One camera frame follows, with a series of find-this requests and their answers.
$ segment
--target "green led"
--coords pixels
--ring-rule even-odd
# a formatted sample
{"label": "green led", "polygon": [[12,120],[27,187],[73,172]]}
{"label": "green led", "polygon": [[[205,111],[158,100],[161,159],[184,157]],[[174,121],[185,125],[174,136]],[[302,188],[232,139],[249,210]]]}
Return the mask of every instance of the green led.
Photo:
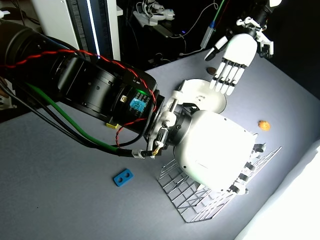
{"label": "green led", "polygon": [[143,94],[143,95],[148,95],[146,92],[144,92],[144,91],[142,91],[142,90],[137,89],[136,91],[137,91],[138,93]]}

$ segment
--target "gray table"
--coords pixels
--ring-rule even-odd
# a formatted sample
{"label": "gray table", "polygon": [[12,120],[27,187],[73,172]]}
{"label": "gray table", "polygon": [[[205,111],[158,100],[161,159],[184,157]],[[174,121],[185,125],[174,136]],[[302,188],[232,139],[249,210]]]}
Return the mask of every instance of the gray table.
{"label": "gray table", "polygon": [[[210,80],[205,52],[149,72],[162,95],[184,79]],[[114,143],[115,131],[60,104],[86,131]],[[5,240],[232,240],[320,135],[320,101],[265,59],[255,57],[222,113],[259,133],[267,152],[283,149],[216,218],[184,223],[156,181],[173,157],[136,160],[85,148],[29,113],[0,125],[0,238]],[[262,132],[259,120],[271,123]],[[120,141],[134,136],[120,134]],[[113,181],[129,168],[123,187]]]}

